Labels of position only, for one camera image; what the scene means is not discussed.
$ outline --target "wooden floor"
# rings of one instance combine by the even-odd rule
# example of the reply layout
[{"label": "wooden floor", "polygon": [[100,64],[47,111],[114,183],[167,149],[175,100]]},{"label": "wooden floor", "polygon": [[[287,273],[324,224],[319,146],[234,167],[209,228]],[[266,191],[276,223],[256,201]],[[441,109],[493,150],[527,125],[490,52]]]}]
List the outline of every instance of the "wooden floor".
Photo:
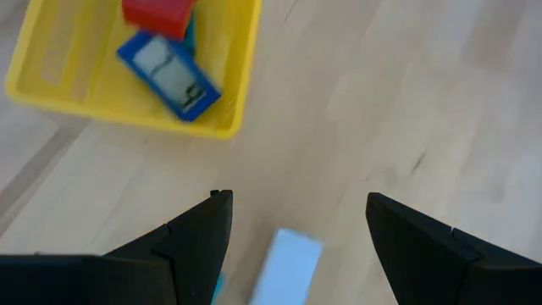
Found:
[{"label": "wooden floor", "polygon": [[[25,1],[4,5],[2,71]],[[541,15],[538,0],[264,0],[232,141],[2,97],[0,252],[103,254],[233,189],[219,304],[250,299],[278,227],[326,243],[308,304],[393,304],[364,216],[380,191],[542,261]]]}]

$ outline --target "blue phone case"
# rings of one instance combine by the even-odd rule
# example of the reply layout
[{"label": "blue phone case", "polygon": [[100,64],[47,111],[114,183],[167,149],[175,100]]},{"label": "blue phone case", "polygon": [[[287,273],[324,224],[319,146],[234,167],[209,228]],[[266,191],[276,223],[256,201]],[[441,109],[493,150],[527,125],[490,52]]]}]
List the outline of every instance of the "blue phone case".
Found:
[{"label": "blue phone case", "polygon": [[136,62],[137,53],[142,50],[149,42],[155,38],[155,35],[141,31],[126,42],[118,51],[117,54],[134,72],[142,78],[153,91],[155,91],[165,104],[173,111],[180,119],[192,122],[207,110],[213,103],[220,98],[220,92],[213,86],[211,81],[197,67],[192,56],[186,51],[182,42],[170,41],[164,38],[169,45],[169,50],[174,56],[190,71],[195,79],[196,85],[203,89],[205,95],[198,99],[195,104],[186,109],[180,105],[179,101],[175,101],[168,97],[160,85],[148,75]]}]

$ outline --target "yellow basket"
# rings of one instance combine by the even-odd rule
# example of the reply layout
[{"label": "yellow basket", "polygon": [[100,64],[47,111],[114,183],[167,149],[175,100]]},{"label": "yellow basket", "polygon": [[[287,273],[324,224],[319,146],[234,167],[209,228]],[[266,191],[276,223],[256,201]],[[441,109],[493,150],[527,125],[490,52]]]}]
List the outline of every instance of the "yellow basket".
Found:
[{"label": "yellow basket", "polygon": [[190,124],[117,59],[117,49],[137,31],[124,22],[120,4],[32,0],[6,79],[9,96],[53,111],[231,138],[241,127],[261,0],[196,3],[196,61],[222,97]]}]

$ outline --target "blue object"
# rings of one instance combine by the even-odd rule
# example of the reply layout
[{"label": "blue object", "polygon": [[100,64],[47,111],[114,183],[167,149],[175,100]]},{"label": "blue object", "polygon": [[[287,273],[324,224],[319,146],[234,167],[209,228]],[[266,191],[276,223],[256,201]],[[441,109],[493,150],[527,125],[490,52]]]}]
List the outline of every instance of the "blue object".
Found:
[{"label": "blue object", "polygon": [[185,39],[183,39],[183,46],[190,53],[192,57],[196,56],[196,21],[194,20],[194,13],[190,18],[190,23],[186,28]]},{"label": "blue object", "polygon": [[280,229],[275,234],[250,304],[304,304],[322,248],[320,241]]},{"label": "blue object", "polygon": [[182,42],[141,31],[117,54],[184,121],[194,121],[220,98]]},{"label": "blue object", "polygon": [[211,301],[211,304],[214,304],[214,301],[216,301],[218,294],[222,290],[222,286],[224,285],[224,276],[220,274],[217,285],[214,287],[214,294],[213,294],[213,300]]}]

